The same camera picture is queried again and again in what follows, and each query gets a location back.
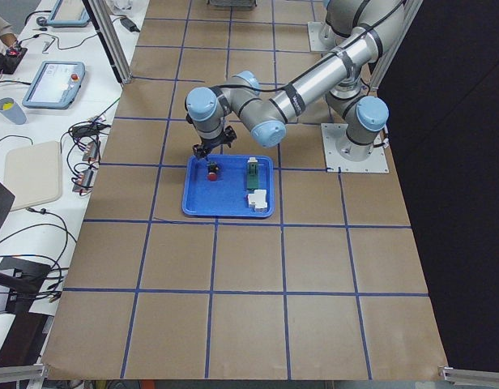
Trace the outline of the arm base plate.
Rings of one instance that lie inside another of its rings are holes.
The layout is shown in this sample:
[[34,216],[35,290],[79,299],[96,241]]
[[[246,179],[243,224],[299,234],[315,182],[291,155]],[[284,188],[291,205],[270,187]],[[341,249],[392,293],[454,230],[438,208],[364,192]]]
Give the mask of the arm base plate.
[[311,52],[327,52],[336,46],[335,34],[327,23],[308,22],[307,28]]
[[381,137],[366,146],[354,144],[347,137],[347,124],[322,123],[322,141],[326,170],[330,173],[389,173]]

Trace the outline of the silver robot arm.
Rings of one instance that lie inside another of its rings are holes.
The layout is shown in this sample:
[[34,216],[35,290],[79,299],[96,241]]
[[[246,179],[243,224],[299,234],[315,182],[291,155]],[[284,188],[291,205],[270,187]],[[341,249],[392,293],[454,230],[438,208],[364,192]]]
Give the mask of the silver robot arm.
[[306,107],[346,81],[360,78],[360,69],[376,62],[394,44],[404,21],[401,1],[326,1],[326,24],[343,38],[309,69],[275,90],[267,100],[250,71],[225,83],[191,90],[186,97],[186,120],[201,142],[194,145],[198,159],[237,137],[225,118],[234,113],[263,147],[274,147],[286,135],[286,124],[300,117]]

